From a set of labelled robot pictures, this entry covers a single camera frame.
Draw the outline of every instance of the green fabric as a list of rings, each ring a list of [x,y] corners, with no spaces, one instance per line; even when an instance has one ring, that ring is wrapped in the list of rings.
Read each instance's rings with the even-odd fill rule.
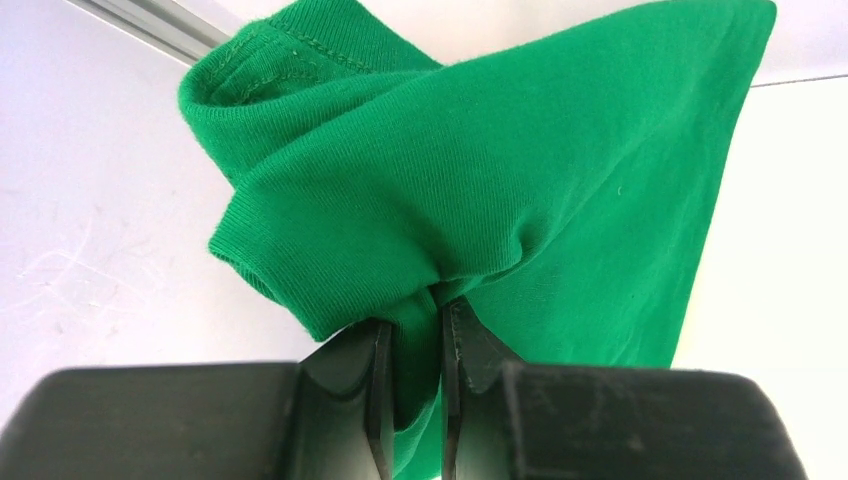
[[[774,17],[652,3],[443,67],[353,0],[300,0],[180,88],[235,189],[210,249],[317,340],[400,326],[395,470],[431,478],[455,296],[527,360],[670,365]]]

